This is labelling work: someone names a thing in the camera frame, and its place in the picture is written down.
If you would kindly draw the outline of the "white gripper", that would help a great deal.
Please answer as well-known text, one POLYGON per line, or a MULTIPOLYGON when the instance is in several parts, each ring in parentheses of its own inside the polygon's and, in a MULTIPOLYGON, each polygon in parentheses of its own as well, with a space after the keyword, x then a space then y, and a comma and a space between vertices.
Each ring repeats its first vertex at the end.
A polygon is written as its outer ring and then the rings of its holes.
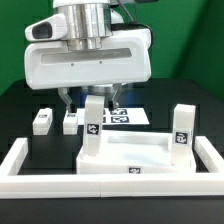
POLYGON ((118 108, 122 85, 144 82, 151 76, 148 49, 152 34, 147 28, 114 31, 94 50, 71 50, 63 14, 55 14, 25 29, 30 42, 24 54, 25 77, 33 89, 59 88, 69 113, 76 105, 66 87, 114 84, 109 110, 118 108))

